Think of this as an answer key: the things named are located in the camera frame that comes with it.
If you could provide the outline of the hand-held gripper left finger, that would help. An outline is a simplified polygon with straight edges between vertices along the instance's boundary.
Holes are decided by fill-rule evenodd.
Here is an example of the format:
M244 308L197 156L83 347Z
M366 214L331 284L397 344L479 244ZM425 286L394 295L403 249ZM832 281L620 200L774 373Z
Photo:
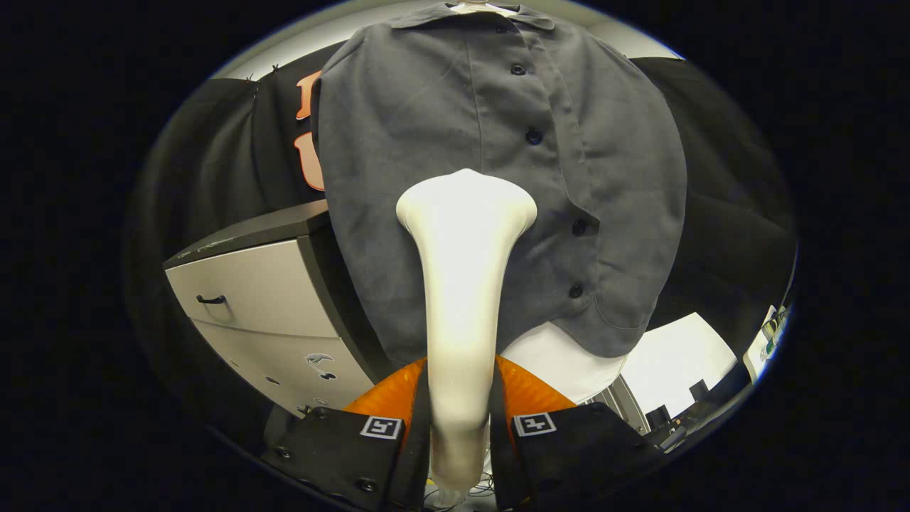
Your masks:
M269 445L264 463L330 509L419 511L429 473L428 376L420 359L341 410L313 409Z

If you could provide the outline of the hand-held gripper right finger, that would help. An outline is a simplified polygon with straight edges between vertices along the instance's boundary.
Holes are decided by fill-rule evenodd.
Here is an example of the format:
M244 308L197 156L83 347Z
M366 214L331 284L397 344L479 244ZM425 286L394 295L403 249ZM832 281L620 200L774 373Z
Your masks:
M497 356L491 460L500 510L595 510L663 466L665 454L607 405L576 405Z

